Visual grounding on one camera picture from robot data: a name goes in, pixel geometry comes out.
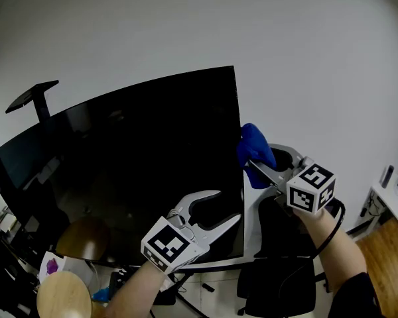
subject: black chair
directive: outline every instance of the black chair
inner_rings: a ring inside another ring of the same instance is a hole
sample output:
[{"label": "black chair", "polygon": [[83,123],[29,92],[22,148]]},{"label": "black chair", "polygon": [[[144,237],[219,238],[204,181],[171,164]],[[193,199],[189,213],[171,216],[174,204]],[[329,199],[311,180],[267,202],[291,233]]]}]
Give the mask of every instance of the black chair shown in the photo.
[{"label": "black chair", "polygon": [[[337,208],[328,209],[336,215]],[[310,236],[291,209],[283,209],[274,197],[264,199],[258,213],[261,250],[255,255],[259,259],[241,269],[237,296],[247,301],[237,314],[286,317],[311,312],[316,302],[315,283],[326,277],[324,273],[314,275],[309,257],[316,249]]]}]

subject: blue cloth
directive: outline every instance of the blue cloth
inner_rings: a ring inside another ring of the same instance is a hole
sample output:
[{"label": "blue cloth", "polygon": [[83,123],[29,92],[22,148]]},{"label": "blue cloth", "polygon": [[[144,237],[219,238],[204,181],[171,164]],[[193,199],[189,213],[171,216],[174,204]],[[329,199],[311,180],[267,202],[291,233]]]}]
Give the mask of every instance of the blue cloth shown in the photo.
[{"label": "blue cloth", "polygon": [[97,291],[94,295],[92,295],[92,299],[98,301],[109,301],[109,286]]},{"label": "blue cloth", "polygon": [[248,160],[252,160],[254,162],[262,162],[270,168],[276,167],[273,151],[271,151],[264,135],[254,124],[245,124],[241,128],[241,140],[237,145],[237,160],[246,171],[253,188],[263,189],[269,187],[269,183],[263,181],[255,170],[245,166]]}]

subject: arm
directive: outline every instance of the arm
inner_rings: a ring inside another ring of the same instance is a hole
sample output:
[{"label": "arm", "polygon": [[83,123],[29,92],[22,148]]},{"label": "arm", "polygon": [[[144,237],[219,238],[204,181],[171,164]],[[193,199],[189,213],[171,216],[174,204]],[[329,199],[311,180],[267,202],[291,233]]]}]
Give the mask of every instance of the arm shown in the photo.
[{"label": "arm", "polygon": [[164,273],[146,262],[112,298],[105,317],[146,318],[164,280]]},{"label": "arm", "polygon": [[[317,216],[294,210],[300,217],[318,248],[336,225],[333,217],[323,209]],[[364,255],[347,234],[339,229],[326,248],[320,253],[321,263],[330,286],[336,293],[348,279],[367,272]]]}]

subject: wooden floor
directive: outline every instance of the wooden floor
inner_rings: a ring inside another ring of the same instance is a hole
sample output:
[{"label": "wooden floor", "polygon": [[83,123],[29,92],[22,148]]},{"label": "wooden floor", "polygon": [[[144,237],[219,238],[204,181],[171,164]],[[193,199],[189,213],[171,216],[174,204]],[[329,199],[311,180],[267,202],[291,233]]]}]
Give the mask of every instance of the wooden floor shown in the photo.
[{"label": "wooden floor", "polygon": [[398,221],[388,220],[357,244],[365,256],[382,313],[398,318]]}]

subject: black sleeve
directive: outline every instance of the black sleeve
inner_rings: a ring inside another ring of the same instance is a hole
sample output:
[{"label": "black sleeve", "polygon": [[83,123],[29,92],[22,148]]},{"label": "black sleeve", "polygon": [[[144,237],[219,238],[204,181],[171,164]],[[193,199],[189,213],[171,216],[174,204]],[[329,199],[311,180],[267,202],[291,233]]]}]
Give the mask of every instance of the black sleeve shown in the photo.
[{"label": "black sleeve", "polygon": [[369,275],[360,273],[341,286],[334,296],[328,318],[383,317],[374,299],[374,287]]}]

